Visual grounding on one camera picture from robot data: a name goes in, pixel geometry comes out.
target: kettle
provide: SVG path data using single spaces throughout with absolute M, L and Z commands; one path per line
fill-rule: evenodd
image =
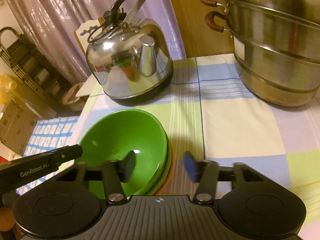
M 133 20 L 146 0 L 138 0 L 128 14 L 120 10 L 124 1 L 116 0 L 104 13 L 104 23 L 90 33 L 86 60 L 107 96 L 121 105 L 136 105 L 167 86 L 173 68 L 159 25 L 151 19 Z

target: red object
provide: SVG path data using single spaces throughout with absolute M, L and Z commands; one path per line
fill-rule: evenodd
M 5 158 L 2 158 L 2 157 L 0 156 L 0 163 L 6 163 L 6 162 L 8 162 L 8 160 L 6 160 Z

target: sticker on pot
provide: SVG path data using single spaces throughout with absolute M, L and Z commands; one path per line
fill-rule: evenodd
M 236 37 L 233 37 L 235 43 L 235 53 L 237 56 L 244 61 L 244 44 L 239 41 Z

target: pink curtain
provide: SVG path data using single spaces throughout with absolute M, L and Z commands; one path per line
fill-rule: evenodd
M 73 32 L 81 23 L 102 17 L 115 0 L 7 0 L 24 33 L 73 84 L 91 74 Z M 128 13 L 136 0 L 123 4 Z M 147 0 L 139 17 L 155 20 L 166 37 L 173 59 L 185 58 L 180 31 L 170 0 Z

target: blue and white checkered cloth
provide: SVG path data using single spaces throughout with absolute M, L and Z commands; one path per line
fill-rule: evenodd
M 30 137 L 24 157 L 65 146 L 67 139 L 72 135 L 78 119 L 79 116 L 71 116 L 39 121 Z M 28 190 L 53 177 L 55 174 L 56 172 L 53 172 L 30 182 L 29 184 L 18 188 L 17 193 L 22 195 Z

